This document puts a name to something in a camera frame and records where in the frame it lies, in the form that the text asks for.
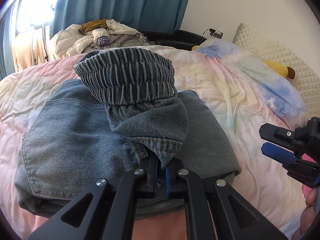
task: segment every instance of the diamond quilted pattern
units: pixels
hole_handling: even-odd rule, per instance
[[[294,69],[295,79],[289,82],[299,91],[310,118],[320,117],[320,79],[297,55],[267,35],[241,23],[233,43],[260,59],[273,60]]]

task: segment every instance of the bright window light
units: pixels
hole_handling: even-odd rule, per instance
[[[53,19],[57,0],[22,0],[17,15],[17,30],[25,32],[32,25],[41,25]]]

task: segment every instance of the black cord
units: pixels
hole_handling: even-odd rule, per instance
[[[43,47],[44,47],[44,52],[45,52],[45,57],[44,57],[44,59],[48,62],[48,61],[49,61],[49,57],[48,57],[47,50],[45,49],[44,34],[43,34],[43,32],[45,32],[45,26],[42,28],[42,40],[43,40]]]
[[[203,35],[204,35],[205,32],[208,31],[208,30],[210,30],[210,29],[206,29],[206,30],[202,33],[202,36],[201,36],[201,38],[200,38],[200,40],[199,40],[199,44],[201,43],[201,40],[202,40],[202,38],[203,38]]]

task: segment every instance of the gathered denim cuff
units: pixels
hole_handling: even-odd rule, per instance
[[[94,50],[74,69],[104,104],[121,106],[177,97],[171,61],[146,49]]]

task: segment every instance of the screw head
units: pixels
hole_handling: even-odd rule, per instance
[[[179,174],[182,176],[186,176],[189,174],[189,171],[187,169],[181,169],[179,170]]]
[[[105,179],[98,179],[96,181],[97,186],[104,186],[107,184],[107,181]]]
[[[144,173],[144,169],[137,168],[134,170],[134,174],[136,175],[142,175]]]
[[[227,185],[227,183],[226,183],[226,181],[224,179],[218,179],[217,180],[217,186],[224,187],[225,185]]]

